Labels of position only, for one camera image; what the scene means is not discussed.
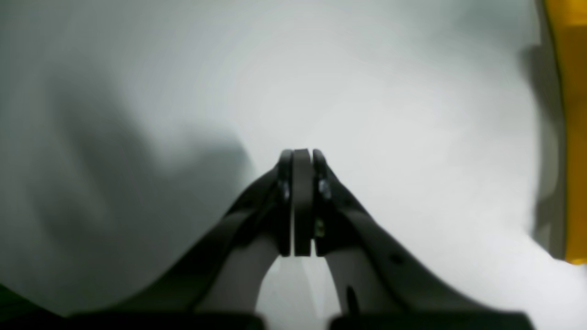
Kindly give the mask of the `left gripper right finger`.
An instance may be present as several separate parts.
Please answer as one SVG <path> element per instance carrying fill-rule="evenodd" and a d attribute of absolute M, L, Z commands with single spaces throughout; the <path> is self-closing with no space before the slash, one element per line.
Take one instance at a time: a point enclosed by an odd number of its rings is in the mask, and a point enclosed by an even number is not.
<path fill-rule="evenodd" d="M 524 313 L 459 292 L 413 256 L 339 181 L 320 150 L 292 153 L 292 252 L 323 257 L 339 299 L 330 330 L 532 330 Z"/>

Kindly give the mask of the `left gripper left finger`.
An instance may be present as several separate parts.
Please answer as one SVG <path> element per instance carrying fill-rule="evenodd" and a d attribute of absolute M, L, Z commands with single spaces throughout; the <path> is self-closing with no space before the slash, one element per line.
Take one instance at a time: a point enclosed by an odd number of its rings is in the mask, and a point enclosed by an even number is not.
<path fill-rule="evenodd" d="M 222 219 L 148 288 L 100 313 L 69 319 L 71 330 L 263 330 L 260 286 L 291 252 L 294 152 L 250 184 Z"/>

